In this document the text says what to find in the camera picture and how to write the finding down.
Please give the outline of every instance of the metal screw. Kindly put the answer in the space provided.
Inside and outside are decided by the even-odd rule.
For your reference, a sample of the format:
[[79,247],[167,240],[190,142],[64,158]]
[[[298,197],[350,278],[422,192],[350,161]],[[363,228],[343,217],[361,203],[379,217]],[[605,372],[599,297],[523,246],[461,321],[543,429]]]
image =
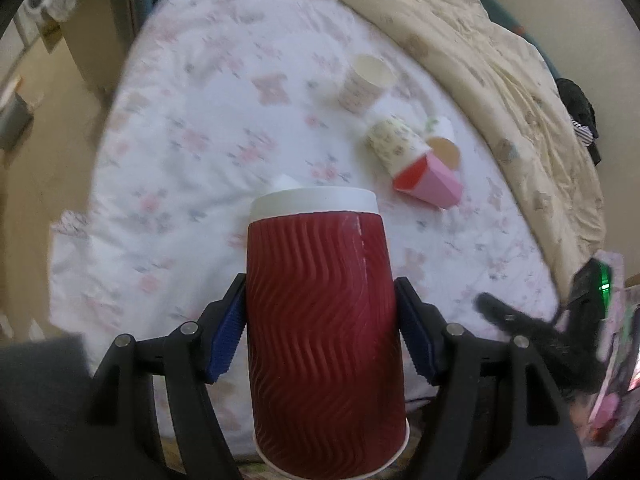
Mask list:
[[465,333],[465,327],[460,325],[460,323],[449,323],[447,325],[447,332],[451,335],[463,335],[463,333]]
[[123,348],[131,343],[131,336],[129,334],[120,334],[113,342],[116,346]]
[[513,338],[513,344],[516,345],[518,348],[528,348],[529,340],[523,335],[517,335],[516,337]]
[[195,321],[187,321],[180,327],[180,332],[184,335],[195,334],[198,331],[198,324]]

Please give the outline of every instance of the striped cloth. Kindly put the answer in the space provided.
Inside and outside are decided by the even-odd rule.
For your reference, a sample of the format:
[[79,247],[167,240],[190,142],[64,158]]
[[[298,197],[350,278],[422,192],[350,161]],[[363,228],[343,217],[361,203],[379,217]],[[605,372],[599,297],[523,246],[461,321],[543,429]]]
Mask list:
[[588,126],[582,126],[580,123],[574,121],[571,122],[574,124],[574,132],[580,139],[580,142],[585,146],[589,147],[593,144],[593,134]]

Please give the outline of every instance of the wooden floor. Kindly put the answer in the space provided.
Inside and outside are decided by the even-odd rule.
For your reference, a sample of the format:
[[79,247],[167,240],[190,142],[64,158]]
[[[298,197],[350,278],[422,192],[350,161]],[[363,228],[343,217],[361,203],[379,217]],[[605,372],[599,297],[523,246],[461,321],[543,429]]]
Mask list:
[[0,168],[0,311],[20,341],[28,339],[33,320],[45,335],[57,333],[47,322],[49,226],[65,209],[86,210],[106,107],[85,85],[64,41],[48,54],[38,40],[15,75],[23,77],[19,93],[35,110]]

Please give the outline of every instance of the beige blanket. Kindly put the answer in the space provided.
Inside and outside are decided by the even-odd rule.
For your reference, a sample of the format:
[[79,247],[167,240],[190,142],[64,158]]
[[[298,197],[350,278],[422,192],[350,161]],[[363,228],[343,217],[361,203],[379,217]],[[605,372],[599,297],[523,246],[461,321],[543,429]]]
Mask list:
[[535,47],[479,0],[341,1],[421,63],[484,136],[566,299],[602,247],[602,192]]

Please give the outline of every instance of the white bed sheet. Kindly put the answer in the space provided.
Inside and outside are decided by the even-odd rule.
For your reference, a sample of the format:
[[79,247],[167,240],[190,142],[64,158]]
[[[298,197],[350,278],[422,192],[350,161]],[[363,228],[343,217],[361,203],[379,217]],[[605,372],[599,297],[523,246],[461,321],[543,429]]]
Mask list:
[[[364,118],[335,101],[360,52],[400,75]],[[388,114],[416,127],[450,118],[462,152],[460,206],[435,210],[392,190],[364,141]],[[484,140],[377,28],[337,0],[162,0],[130,53],[87,220],[54,228],[51,322],[85,334],[95,367],[121,332],[151,338],[196,319],[244,271],[250,204],[280,174],[373,190],[394,275],[476,335],[504,337],[473,310],[478,292],[535,317],[554,314],[548,269]],[[403,356],[406,398],[432,394]],[[210,394],[232,451],[253,452],[244,337]],[[158,409],[170,434],[162,388]]]

